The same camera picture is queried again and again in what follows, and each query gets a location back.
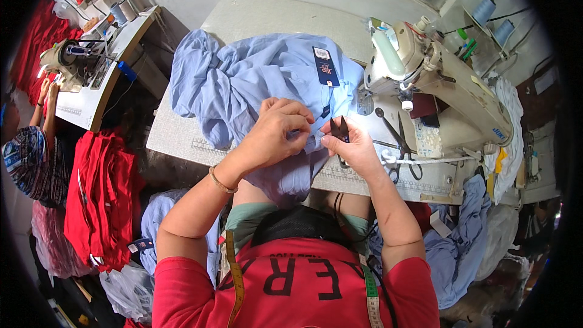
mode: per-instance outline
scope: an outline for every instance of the thread snips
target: thread snips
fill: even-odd
[[[344,116],[340,117],[340,127],[338,127],[334,120],[330,118],[330,133],[340,141],[350,143],[350,137],[348,136],[348,125],[346,124],[346,120],[344,120]],[[340,155],[337,156],[341,168],[347,169],[350,167],[348,164],[346,164],[346,161],[340,157]]]

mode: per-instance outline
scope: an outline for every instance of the shirt sleeve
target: shirt sleeve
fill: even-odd
[[[215,293],[204,267],[193,259],[165,258],[154,276],[152,328],[195,326]]]
[[[431,268],[424,259],[413,257],[395,265],[383,277],[400,327],[439,327],[437,297]]]

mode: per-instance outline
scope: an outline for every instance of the bracelet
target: bracelet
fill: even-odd
[[[239,187],[238,186],[235,189],[229,189],[228,187],[224,186],[223,184],[221,184],[220,181],[217,180],[217,178],[215,177],[215,167],[216,166],[217,165],[209,168],[210,178],[213,179],[213,182],[215,183],[215,185],[218,186],[219,189],[221,189],[225,193],[234,194],[237,191],[239,191]]]

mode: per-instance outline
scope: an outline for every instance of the red t-shirt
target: red t-shirt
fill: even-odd
[[[357,256],[333,242],[278,239],[237,255],[245,298],[233,327],[370,327],[364,276]],[[398,263],[383,278],[400,328],[439,327],[429,265]],[[204,267],[188,258],[156,266],[152,327],[225,328],[235,290],[228,274],[213,289]],[[379,290],[381,319],[392,327]]]

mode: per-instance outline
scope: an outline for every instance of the tape measure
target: tape measure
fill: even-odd
[[[377,283],[373,273],[368,268],[366,258],[359,253],[360,266],[364,273],[364,283],[366,285],[366,306],[368,310],[368,320],[372,328],[384,328],[381,320],[380,300],[378,298]]]
[[[225,231],[225,240],[227,243],[227,261],[229,261],[231,276],[233,277],[233,286],[235,287],[235,304],[233,304],[231,316],[229,317],[229,325],[227,325],[227,327],[230,327],[233,324],[237,313],[241,310],[241,305],[243,305],[245,287],[243,286],[243,271],[241,270],[241,265],[235,260],[235,244],[233,242],[232,231]]]

